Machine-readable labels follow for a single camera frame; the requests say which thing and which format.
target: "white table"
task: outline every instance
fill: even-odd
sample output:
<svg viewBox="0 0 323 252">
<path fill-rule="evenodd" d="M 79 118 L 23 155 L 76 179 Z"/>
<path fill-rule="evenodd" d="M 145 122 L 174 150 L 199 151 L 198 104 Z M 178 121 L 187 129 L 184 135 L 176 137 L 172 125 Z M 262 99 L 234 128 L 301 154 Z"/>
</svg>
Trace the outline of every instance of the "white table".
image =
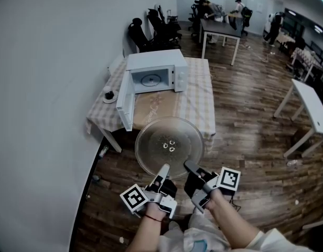
<svg viewBox="0 0 323 252">
<path fill-rule="evenodd" d="M 296 113 L 293 115 L 291 118 L 292 121 L 294 121 L 299 114 L 302 112 L 302 110 L 305 108 L 310 120 L 311 120 L 311 125 L 312 128 L 302 137 L 293 147 L 291 147 L 288 151 L 286 151 L 283 155 L 284 158 L 292 154 L 294 151 L 296 151 L 302 144 L 304 144 L 313 134 L 315 133 L 320 133 L 323 134 L 323 105 L 316 94 L 315 90 L 297 80 L 292 79 L 292 86 L 290 87 L 289 91 L 287 92 L 284 100 L 276 110 L 276 112 L 273 114 L 275 118 L 279 116 L 281 113 L 283 107 L 291 97 L 291 94 L 293 90 L 296 90 L 301 101 L 302 105 L 299 107 L 299 109 L 296 111 Z M 307 156 L 310 152 L 312 152 L 315 148 L 320 146 L 323 143 L 323 139 L 311 147 L 309 147 L 307 150 L 305 150 L 302 153 L 302 157 Z"/>
<path fill-rule="evenodd" d="M 224 47 L 225 44 L 225 38 L 233 38 L 236 39 L 236 47 L 234 50 L 234 56 L 231 61 L 231 65 L 234 65 L 237 50 L 239 48 L 240 38 L 241 38 L 241 31 L 240 30 L 234 30 L 233 27 L 230 26 L 228 23 L 220 23 L 215 22 L 210 19 L 201 19 L 200 24 L 200 34 L 199 34 L 199 42 L 201 43 L 201 34 L 202 30 L 204 31 L 204 37 L 203 37 L 203 47 L 202 47 L 202 55 L 201 59 L 204 59 L 204 53 L 206 51 L 206 42 L 207 42 L 207 35 L 216 35 L 216 36 L 223 36 L 223 43 L 222 46 Z"/>
<path fill-rule="evenodd" d="M 185 57 L 188 65 L 187 90 L 140 93 L 136 95 L 133 129 L 141 130 L 151 121 L 161 117 L 179 117 L 193 123 L 201 132 L 205 152 L 214 144 L 215 111 L 214 96 L 208 60 Z M 110 76 L 107 86 L 119 91 L 126 69 L 124 59 Z M 101 92 L 87 114 L 87 130 L 95 124 L 116 151 L 122 149 L 111 132 L 124 128 L 116 109 L 116 102 L 104 103 Z"/>
</svg>

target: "microwave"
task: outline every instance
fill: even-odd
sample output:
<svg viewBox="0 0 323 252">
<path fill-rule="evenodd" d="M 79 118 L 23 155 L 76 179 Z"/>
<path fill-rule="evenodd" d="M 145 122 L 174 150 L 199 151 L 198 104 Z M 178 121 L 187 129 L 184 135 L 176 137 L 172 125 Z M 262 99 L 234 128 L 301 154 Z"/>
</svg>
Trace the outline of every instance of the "microwave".
<svg viewBox="0 0 323 252">
<path fill-rule="evenodd" d="M 185 91 L 187 76 L 188 66 L 179 49 L 130 54 L 116 103 L 124 128 L 132 131 L 137 93 Z"/>
</svg>

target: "microwave door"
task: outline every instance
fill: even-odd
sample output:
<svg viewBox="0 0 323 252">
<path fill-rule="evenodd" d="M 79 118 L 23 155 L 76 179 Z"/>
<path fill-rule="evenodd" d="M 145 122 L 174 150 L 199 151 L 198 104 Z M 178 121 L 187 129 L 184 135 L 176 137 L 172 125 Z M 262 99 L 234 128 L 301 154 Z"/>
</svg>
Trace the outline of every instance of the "microwave door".
<svg viewBox="0 0 323 252">
<path fill-rule="evenodd" d="M 135 87 L 129 71 L 124 72 L 116 108 L 124 128 L 127 131 L 132 131 L 132 125 L 134 123 Z"/>
</svg>

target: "hand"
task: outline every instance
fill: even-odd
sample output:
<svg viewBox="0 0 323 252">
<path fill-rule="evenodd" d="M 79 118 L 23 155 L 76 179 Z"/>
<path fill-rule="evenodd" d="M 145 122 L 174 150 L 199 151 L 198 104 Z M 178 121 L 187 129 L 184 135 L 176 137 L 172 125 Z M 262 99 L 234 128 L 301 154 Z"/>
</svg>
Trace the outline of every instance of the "hand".
<svg viewBox="0 0 323 252">
<path fill-rule="evenodd" d="M 158 204 L 155 203 L 148 203 L 146 208 L 146 215 L 158 220 L 162 221 L 166 216 L 166 212 L 159 209 Z"/>
<path fill-rule="evenodd" d="M 217 188 L 213 191 L 210 192 L 209 195 L 210 199 L 208 201 L 208 203 L 206 203 L 206 205 L 204 206 L 205 208 L 207 208 L 209 211 L 213 211 L 214 208 L 216 208 L 217 203 L 224 199 L 221 191 Z"/>
</svg>

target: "person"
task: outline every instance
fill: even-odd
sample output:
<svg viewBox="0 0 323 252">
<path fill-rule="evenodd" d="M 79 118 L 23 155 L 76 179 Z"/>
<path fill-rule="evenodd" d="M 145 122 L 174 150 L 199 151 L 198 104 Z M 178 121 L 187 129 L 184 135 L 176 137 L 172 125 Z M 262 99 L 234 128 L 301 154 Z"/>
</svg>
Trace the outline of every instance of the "person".
<svg viewBox="0 0 323 252">
<path fill-rule="evenodd" d="M 279 30 L 283 25 L 284 17 L 285 17 L 285 13 L 279 12 L 279 13 L 276 13 L 272 18 L 270 32 L 264 38 L 264 42 L 266 43 L 270 39 L 271 47 L 275 46 L 274 43 L 277 36 L 279 35 Z"/>
<path fill-rule="evenodd" d="M 170 222 L 169 231 L 160 235 L 161 221 L 166 213 L 157 204 L 149 203 L 138 231 L 126 252 L 210 252 L 241 249 L 243 252 L 311 252 L 306 247 L 290 243 L 277 229 L 263 233 L 252 226 L 224 198 L 219 189 L 210 193 L 205 205 L 217 225 L 195 209 L 184 233 L 176 222 Z"/>
<path fill-rule="evenodd" d="M 227 14 L 223 10 L 222 6 L 211 3 L 208 0 L 205 0 L 202 5 L 209 8 L 210 14 L 207 14 L 206 18 L 213 18 L 215 22 L 229 22 L 228 18 L 226 18 Z M 219 36 L 213 35 L 208 43 L 215 44 L 218 41 L 218 37 Z"/>
<path fill-rule="evenodd" d="M 237 29 L 242 29 L 242 24 L 243 24 L 242 10 L 245 8 L 245 5 L 242 3 L 242 0 L 235 0 L 235 2 L 236 2 L 236 8 L 231 13 L 235 14 L 232 26 L 235 30 L 237 30 Z"/>
</svg>

